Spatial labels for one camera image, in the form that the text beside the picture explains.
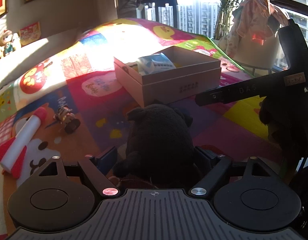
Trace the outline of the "white chair with clothes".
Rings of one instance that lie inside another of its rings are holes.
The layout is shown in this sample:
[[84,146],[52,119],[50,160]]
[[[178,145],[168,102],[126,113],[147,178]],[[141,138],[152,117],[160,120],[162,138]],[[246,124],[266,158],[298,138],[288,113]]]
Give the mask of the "white chair with clothes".
[[219,48],[242,67],[271,72],[280,47],[278,29],[288,25],[288,13],[270,0],[243,0],[232,15]]

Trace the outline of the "small wind-up robot toy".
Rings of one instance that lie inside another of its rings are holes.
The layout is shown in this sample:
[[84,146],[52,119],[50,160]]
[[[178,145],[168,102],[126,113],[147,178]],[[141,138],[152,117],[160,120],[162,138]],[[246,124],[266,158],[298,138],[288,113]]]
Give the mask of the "small wind-up robot toy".
[[73,109],[70,109],[68,105],[63,105],[47,117],[44,129],[56,133],[72,134],[80,125],[81,121],[75,116]]

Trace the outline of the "blue white snack bag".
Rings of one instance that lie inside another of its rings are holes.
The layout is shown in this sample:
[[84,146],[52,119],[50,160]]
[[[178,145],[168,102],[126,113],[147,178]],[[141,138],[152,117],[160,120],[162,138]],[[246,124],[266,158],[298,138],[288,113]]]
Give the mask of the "blue white snack bag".
[[163,53],[140,57],[136,63],[140,75],[156,74],[176,69],[175,65]]

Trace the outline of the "beige cardboard box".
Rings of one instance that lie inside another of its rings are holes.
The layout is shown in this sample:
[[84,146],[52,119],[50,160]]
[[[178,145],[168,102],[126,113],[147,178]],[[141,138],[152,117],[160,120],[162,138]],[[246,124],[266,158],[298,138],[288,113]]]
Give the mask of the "beige cardboard box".
[[141,75],[127,64],[114,60],[117,80],[141,107],[155,100],[175,102],[220,84],[220,60],[176,46],[163,49],[161,53],[177,68]]

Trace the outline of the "pink picture card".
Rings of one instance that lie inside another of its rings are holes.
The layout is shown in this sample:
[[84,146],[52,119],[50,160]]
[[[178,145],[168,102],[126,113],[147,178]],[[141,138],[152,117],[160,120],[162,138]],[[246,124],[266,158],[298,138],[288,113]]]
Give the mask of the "pink picture card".
[[41,38],[40,22],[35,22],[19,30],[21,46],[31,44]]

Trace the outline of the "teddy bear with blue outfit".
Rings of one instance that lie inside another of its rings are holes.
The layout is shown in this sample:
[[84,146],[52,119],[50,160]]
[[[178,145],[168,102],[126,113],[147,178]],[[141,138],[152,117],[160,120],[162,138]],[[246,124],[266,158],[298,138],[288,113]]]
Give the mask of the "teddy bear with blue outfit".
[[7,56],[21,48],[21,42],[18,33],[13,33],[11,30],[4,30],[1,41],[4,47],[4,56]]

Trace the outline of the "colourful cartoon play mat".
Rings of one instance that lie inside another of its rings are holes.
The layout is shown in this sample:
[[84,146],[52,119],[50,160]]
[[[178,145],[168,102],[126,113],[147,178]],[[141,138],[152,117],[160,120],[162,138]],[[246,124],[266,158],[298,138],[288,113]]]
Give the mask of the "colourful cartoon play mat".
[[[27,179],[45,161],[60,154],[78,159],[113,146],[123,155],[128,122],[126,113],[136,101],[119,84],[114,60],[130,62],[169,46],[177,46],[221,61],[221,85],[249,79],[209,38],[147,20],[118,19],[83,35],[73,46],[22,71],[0,91],[0,145],[15,136],[38,107],[47,117],[68,105],[81,121],[72,134],[37,131],[26,152],[21,179]],[[256,155],[277,167],[280,149],[268,139],[259,120],[261,99],[198,107],[194,98],[175,102],[194,119],[190,132],[195,145],[241,161]]]

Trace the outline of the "black plush bear toy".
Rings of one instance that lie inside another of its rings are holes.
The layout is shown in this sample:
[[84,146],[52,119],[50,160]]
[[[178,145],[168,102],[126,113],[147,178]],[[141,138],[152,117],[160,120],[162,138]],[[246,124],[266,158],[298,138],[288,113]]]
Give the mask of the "black plush bear toy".
[[113,167],[114,176],[135,176],[161,189],[192,187],[199,177],[189,131],[193,118],[161,103],[137,107],[126,117],[126,157]]

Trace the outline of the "red white foam rocket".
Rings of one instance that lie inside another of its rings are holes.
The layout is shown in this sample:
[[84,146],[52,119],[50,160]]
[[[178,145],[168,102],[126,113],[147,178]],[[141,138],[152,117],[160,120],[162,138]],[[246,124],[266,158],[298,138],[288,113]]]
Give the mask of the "red white foam rocket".
[[25,122],[17,135],[0,146],[0,165],[13,178],[20,178],[27,145],[46,117],[47,110],[44,107],[39,107]]

